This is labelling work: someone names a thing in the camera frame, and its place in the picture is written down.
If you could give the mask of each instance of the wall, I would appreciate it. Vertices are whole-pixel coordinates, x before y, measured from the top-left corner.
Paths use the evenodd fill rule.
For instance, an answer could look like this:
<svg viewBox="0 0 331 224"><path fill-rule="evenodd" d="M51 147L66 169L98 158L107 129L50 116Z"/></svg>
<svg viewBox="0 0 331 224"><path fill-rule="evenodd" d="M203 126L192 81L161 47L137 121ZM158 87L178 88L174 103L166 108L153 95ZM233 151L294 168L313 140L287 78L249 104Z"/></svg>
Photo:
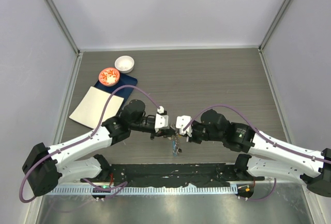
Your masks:
<svg viewBox="0 0 331 224"><path fill-rule="evenodd" d="M331 148L330 20L330 0L294 0L265 49L294 142L315 150Z"/></svg>
<svg viewBox="0 0 331 224"><path fill-rule="evenodd" d="M283 0L54 0L80 49L258 46Z"/></svg>
<svg viewBox="0 0 331 224"><path fill-rule="evenodd" d="M24 223L21 168L35 144L52 143L74 58L43 0L0 0L1 223Z"/></svg>

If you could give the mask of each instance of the white bowl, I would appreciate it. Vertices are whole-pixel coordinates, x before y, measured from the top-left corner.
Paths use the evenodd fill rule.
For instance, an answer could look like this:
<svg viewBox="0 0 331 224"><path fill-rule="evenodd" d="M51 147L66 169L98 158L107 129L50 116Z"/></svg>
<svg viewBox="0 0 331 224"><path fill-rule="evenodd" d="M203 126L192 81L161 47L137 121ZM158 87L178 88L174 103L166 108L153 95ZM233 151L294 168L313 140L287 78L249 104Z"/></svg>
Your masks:
<svg viewBox="0 0 331 224"><path fill-rule="evenodd" d="M115 61L115 68L121 73L129 73L133 70L134 60L130 56L121 56Z"/></svg>

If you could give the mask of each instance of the bowl of orange pieces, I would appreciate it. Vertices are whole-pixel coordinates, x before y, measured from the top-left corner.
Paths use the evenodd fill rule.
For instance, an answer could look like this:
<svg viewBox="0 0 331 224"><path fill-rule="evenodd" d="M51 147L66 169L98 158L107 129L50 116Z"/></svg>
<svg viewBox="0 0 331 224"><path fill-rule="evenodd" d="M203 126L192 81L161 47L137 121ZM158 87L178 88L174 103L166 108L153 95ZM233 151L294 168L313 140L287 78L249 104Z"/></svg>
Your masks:
<svg viewBox="0 0 331 224"><path fill-rule="evenodd" d="M99 81L104 86L113 86L119 81L119 71L115 68L106 68L99 74Z"/></svg>

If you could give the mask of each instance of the gray wood surface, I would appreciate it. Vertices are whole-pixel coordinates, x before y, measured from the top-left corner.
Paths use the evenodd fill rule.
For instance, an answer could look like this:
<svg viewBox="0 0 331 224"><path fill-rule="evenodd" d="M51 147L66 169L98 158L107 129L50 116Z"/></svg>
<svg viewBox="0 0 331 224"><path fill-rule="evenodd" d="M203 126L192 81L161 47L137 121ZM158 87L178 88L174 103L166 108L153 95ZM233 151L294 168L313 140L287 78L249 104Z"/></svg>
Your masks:
<svg viewBox="0 0 331 224"><path fill-rule="evenodd" d="M135 59L129 75L137 78L137 86L165 107L172 122L177 116L193 116L212 104L227 103L242 111L258 129L285 140L257 49L85 52L69 115L97 82L100 71L113 67L122 55ZM156 108L139 92L133 91L131 99L143 100L147 114L156 113ZM230 110L217 108L217 111L231 122L243 122ZM62 141L89 130L67 119ZM147 133L132 132L124 142L93 154L103 154L109 163L234 162L238 154L220 142L198 145L181 140L180 144L183 153L174 158L168 139L152 141Z"/></svg>

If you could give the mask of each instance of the bowl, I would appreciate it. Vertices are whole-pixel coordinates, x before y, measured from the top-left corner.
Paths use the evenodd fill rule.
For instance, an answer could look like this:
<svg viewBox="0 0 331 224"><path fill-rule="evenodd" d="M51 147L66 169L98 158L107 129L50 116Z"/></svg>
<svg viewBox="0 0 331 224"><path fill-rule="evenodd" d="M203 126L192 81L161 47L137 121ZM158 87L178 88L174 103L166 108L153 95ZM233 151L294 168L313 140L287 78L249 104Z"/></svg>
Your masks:
<svg viewBox="0 0 331 224"><path fill-rule="evenodd" d="M121 73L129 73L133 70L134 60L130 56L121 56L115 61L115 68Z"/></svg>
<svg viewBox="0 0 331 224"><path fill-rule="evenodd" d="M113 86L119 81L119 71L115 68L106 68L99 74L99 81L104 86Z"/></svg>

